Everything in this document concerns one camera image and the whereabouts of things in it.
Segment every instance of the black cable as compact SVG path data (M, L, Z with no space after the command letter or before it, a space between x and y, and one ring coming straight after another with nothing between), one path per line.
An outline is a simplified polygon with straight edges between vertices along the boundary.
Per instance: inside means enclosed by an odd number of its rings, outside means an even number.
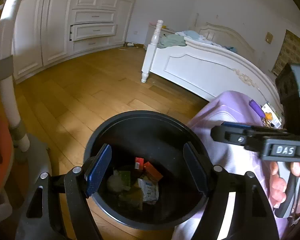
M295 217L296 217L297 207L298 207L298 204L299 204L299 198L300 198L300 185L299 185L299 191L298 191L298 197L297 197L296 207L295 207L295 209L294 209L294 211L293 211L293 216L292 216L292 220L291 220L290 226L293 225L294 219L295 219Z

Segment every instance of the silver screw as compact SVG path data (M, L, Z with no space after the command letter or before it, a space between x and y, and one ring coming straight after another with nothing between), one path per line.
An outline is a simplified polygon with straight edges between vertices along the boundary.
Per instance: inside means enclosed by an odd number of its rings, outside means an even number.
M214 166L213 169L214 169L214 171L216 171L216 172L221 172L221 171L223 170L222 167L219 166L219 165Z
M46 172L41 173L41 175L40 175L41 179L45 179L46 177L48 177L48 173L46 173Z
M254 175L254 173L252 171L247 171L247 176L249 178L253 178L255 175Z
M81 171L81 167L74 167L73 169L72 169L72 172L73 173L79 173Z

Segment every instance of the bed post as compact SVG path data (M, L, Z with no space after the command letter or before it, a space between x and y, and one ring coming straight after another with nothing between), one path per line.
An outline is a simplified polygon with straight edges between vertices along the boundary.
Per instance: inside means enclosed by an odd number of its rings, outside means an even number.
M159 42L162 25L163 25L163 21L159 20L155 28L155 31L153 33L151 43L147 47L145 60L142 66L142 78L141 78L142 83L146 83L147 78L149 76L149 71L151 69L152 61L155 55L155 51L157 49L157 44Z

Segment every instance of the hand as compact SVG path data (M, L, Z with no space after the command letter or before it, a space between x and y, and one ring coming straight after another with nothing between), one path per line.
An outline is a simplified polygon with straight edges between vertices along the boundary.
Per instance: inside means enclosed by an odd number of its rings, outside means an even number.
M290 166L293 175L300 177L300 163L291 163ZM270 163L270 201L274 208L278 208L281 203L286 200L285 191L287 189L287 182L278 175L277 162ZM296 214L300 213L300 197Z

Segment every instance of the bed headboard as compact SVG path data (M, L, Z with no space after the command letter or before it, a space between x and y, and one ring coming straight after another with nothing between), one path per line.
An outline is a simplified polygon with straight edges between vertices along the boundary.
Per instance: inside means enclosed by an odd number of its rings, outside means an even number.
M240 56L253 64L256 63L254 49L235 30L221 25L206 23L205 26L197 27L195 31L209 41L213 41L221 46L235 47Z

